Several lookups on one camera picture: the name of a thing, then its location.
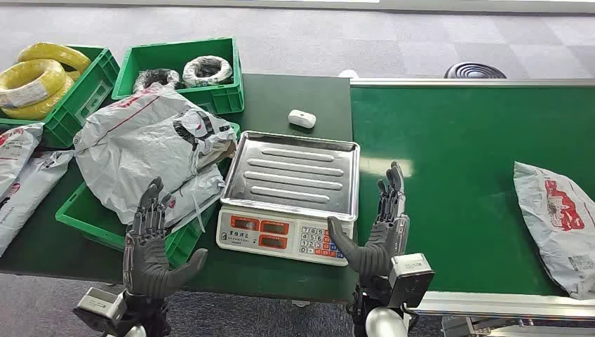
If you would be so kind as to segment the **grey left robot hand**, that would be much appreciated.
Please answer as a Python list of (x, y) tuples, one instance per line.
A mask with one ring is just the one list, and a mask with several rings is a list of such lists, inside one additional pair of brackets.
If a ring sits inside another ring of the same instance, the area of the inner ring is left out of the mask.
[(123, 284), (134, 296), (163, 299), (181, 289), (203, 269), (207, 249), (196, 250), (174, 270), (166, 256), (166, 207), (171, 195), (160, 197), (164, 187), (155, 177), (143, 192), (125, 238)]

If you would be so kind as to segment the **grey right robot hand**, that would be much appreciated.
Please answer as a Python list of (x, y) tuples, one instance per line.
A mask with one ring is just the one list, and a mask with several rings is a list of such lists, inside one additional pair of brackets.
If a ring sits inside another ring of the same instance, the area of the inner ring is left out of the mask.
[(391, 258), (404, 251), (399, 230), (408, 223), (408, 216), (405, 214), (403, 172), (396, 161), (386, 170), (386, 177), (387, 181), (377, 181), (380, 191), (377, 215), (364, 246), (359, 246), (342, 231), (338, 218), (327, 217), (332, 242), (347, 260), (348, 266), (362, 277), (388, 276)]

